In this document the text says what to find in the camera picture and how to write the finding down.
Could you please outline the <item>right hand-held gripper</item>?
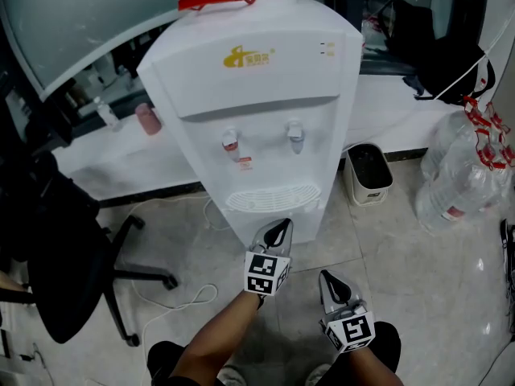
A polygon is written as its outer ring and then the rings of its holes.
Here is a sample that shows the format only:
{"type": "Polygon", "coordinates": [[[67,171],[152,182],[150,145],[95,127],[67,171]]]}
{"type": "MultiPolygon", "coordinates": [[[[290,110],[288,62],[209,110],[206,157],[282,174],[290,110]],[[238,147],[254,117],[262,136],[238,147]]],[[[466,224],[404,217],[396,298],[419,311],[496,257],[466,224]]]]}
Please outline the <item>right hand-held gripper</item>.
{"type": "Polygon", "coordinates": [[[319,273],[319,290],[323,306],[319,325],[335,349],[341,354],[367,347],[376,331],[361,290],[327,270],[319,273]]]}

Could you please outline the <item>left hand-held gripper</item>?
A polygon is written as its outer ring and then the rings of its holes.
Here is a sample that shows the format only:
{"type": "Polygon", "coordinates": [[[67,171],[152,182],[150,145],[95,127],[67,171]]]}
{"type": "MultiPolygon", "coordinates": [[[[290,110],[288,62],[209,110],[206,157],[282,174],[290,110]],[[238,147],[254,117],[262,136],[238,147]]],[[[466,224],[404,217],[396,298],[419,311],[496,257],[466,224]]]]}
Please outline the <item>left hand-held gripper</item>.
{"type": "Polygon", "coordinates": [[[294,224],[279,219],[261,227],[245,253],[244,289],[263,297],[274,296],[289,273],[294,224]]]}

